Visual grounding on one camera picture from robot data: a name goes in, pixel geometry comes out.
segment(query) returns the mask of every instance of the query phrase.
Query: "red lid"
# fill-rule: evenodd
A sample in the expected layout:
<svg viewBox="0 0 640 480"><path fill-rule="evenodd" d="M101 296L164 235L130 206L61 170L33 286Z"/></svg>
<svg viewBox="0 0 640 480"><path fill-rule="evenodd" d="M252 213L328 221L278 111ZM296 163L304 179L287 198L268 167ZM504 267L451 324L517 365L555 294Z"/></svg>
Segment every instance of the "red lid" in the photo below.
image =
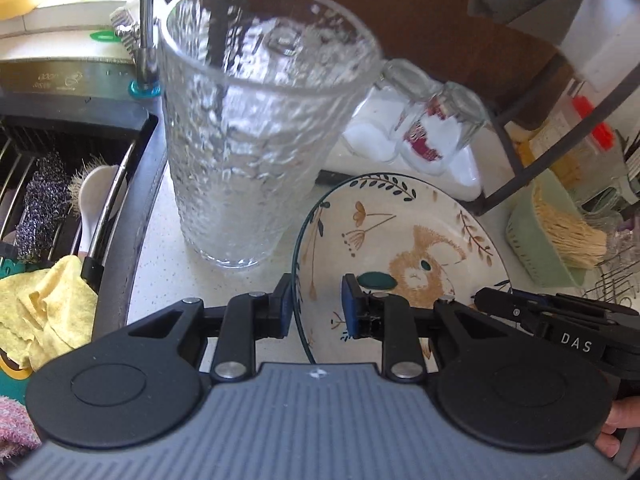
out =
<svg viewBox="0 0 640 480"><path fill-rule="evenodd" d="M591 101L589 101L584 95L574 97L572 99L572 104L581 119L593 112L593 104L591 104ZM596 126L591 132L591 136L605 152L613 148L613 145L616 143L616 134L606 123L598 124L598 126Z"/></svg>

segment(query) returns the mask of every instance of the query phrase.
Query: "decorative plate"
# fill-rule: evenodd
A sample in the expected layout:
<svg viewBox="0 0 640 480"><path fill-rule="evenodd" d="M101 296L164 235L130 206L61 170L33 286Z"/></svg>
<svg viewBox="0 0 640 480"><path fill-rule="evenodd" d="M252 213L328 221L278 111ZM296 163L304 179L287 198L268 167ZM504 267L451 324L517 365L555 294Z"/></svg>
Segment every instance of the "decorative plate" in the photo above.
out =
<svg viewBox="0 0 640 480"><path fill-rule="evenodd" d="M470 213L430 184L393 173L354 177L322 197L306 217L292 264L307 355L321 363L380 365L380 342L347 333L340 280L349 272L366 292L386 290L423 308L444 294L472 305L480 288L509 286L494 244Z"/></svg>

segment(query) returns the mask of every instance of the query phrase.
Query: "black round disc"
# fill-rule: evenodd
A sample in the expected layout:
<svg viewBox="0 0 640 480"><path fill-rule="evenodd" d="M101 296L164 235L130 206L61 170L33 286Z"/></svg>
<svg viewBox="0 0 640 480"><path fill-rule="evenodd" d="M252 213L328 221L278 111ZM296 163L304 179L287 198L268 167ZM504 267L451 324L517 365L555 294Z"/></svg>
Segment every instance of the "black round disc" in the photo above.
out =
<svg viewBox="0 0 640 480"><path fill-rule="evenodd" d="M611 405L607 381L593 364L526 336L469 345L441 371L437 392L462 430L528 452L592 442Z"/></svg>
<svg viewBox="0 0 640 480"><path fill-rule="evenodd" d="M135 446L165 434L194 410L200 377L174 348L160 338L110 342L110 336L33 375L26 403L44 435L83 448Z"/></svg>

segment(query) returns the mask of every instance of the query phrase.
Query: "yellow cloth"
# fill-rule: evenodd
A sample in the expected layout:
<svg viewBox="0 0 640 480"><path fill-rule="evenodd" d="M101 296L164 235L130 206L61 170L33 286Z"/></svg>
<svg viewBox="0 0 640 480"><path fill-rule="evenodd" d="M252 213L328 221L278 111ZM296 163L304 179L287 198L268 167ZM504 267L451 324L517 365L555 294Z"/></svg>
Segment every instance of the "yellow cloth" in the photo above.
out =
<svg viewBox="0 0 640 480"><path fill-rule="evenodd" d="M91 341L98 296L81 269L70 255L51 269L0 280L0 348L21 368L38 370Z"/></svg>

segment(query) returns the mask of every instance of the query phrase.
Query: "glass rim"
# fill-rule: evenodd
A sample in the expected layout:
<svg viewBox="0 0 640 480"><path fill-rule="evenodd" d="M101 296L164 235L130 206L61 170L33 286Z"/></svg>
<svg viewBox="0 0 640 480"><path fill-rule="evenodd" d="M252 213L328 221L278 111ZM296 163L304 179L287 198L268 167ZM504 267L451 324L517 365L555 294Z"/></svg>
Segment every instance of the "glass rim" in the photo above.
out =
<svg viewBox="0 0 640 480"><path fill-rule="evenodd" d="M369 67L361 74L358 74L352 81L346 83L338 83L328 88L302 88L296 86L278 85L274 83L260 83L257 81L252 81L250 79L227 75L219 68L206 65L196 59L193 59L190 56L187 56L180 49L180 47L178 47L177 43L175 43L174 38L172 38L172 36L169 34L169 30L166 25L167 19L181 1L183 0L171 0L171 2L166 6L160 24L160 41L164 43L182 62L190 65L192 68L198 70L199 72L209 73L215 76L216 81L219 81L221 84L227 84L230 86L243 86L263 92L277 92L281 94L292 94L304 97L334 96L354 91L357 88L364 86L364 82L369 79L371 79L371 81L369 82L369 84L367 84L367 86L370 86L371 84L373 84L375 76L379 75L380 71L382 70L382 63L384 60L382 57L382 49L380 48L380 44L378 43L375 35L369 30L369 27L367 27L367 25L365 25L365 23L360 18L358 18L349 9L334 2L333 0L311 0L313 2L323 4L333 10L336 10L337 12L340 12L341 15L349 20L349 22L354 25L358 33L364 36L366 40L369 40L372 44L372 46L374 47L373 50L375 51L376 57L378 58L377 62L373 62L371 64L371 67Z"/></svg>

